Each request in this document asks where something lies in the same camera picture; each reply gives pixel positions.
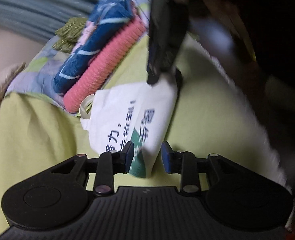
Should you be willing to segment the white canvas shopping bag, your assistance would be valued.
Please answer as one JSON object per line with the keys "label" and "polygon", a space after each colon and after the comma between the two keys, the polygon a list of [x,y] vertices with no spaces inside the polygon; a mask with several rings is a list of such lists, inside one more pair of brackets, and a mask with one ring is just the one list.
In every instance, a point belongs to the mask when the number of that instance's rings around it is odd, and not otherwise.
{"label": "white canvas shopping bag", "polygon": [[120,151],[131,141],[134,157],[129,173],[150,177],[177,101],[175,72],[161,74],[154,85],[127,83],[87,96],[79,114],[92,150]]}

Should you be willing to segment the blue patterned folded blanket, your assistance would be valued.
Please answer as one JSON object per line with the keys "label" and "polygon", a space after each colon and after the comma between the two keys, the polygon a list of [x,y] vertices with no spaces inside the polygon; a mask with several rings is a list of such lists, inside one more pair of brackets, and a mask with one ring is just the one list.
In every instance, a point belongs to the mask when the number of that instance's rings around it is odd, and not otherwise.
{"label": "blue patterned folded blanket", "polygon": [[84,26],[81,37],[54,77],[54,91],[64,95],[88,68],[88,63],[117,31],[134,18],[132,0],[99,0]]}

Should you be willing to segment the pink ribbed folded towel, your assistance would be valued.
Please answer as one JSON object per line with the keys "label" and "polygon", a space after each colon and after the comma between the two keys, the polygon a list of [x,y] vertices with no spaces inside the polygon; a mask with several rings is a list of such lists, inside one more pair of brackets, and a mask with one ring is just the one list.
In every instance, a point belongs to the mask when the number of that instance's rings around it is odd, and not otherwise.
{"label": "pink ribbed folded towel", "polygon": [[128,51],[146,31],[143,20],[137,15],[108,42],[91,61],[80,79],[63,97],[63,104],[69,113],[79,111],[81,102],[99,90],[112,74]]}

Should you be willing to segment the light green bed sheet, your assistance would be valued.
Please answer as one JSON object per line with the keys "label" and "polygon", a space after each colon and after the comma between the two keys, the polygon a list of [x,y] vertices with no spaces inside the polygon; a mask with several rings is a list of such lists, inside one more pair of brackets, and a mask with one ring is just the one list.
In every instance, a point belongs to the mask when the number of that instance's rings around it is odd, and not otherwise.
{"label": "light green bed sheet", "polygon": [[[246,97],[217,59],[187,36],[176,61],[183,75],[166,141],[198,157],[220,154],[282,186],[286,174]],[[5,191],[73,155],[93,158],[80,120],[25,94],[11,93],[0,105],[0,234],[7,227],[1,208]]]}

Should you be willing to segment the green zigzag pattern cushion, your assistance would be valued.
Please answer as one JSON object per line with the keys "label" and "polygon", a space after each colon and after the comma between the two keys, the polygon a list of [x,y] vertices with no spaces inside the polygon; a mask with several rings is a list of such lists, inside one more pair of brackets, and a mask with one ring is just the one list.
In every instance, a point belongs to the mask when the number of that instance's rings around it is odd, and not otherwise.
{"label": "green zigzag pattern cushion", "polygon": [[63,27],[55,31],[55,34],[58,36],[58,41],[54,43],[52,48],[64,53],[71,53],[81,37],[86,22],[86,18],[70,18]]}

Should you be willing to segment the pastel patchwork quilt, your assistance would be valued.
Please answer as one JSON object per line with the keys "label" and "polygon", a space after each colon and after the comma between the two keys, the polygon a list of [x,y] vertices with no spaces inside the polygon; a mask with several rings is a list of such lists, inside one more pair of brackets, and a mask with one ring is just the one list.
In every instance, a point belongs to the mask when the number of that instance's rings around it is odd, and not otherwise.
{"label": "pastel patchwork quilt", "polygon": [[[132,0],[139,8],[140,17],[148,25],[151,0]],[[9,84],[5,96],[11,93],[25,94],[46,101],[65,110],[63,98],[53,89],[53,80],[69,54],[52,48],[58,36],[50,39],[29,65]]]}

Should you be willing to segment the grey-blue curtain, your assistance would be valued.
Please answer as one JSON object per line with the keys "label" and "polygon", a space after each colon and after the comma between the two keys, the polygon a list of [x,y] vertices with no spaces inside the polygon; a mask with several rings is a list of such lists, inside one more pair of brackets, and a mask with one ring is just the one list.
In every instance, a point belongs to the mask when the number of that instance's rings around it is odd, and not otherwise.
{"label": "grey-blue curtain", "polygon": [[0,0],[0,27],[47,42],[72,17],[87,17],[99,0]]}

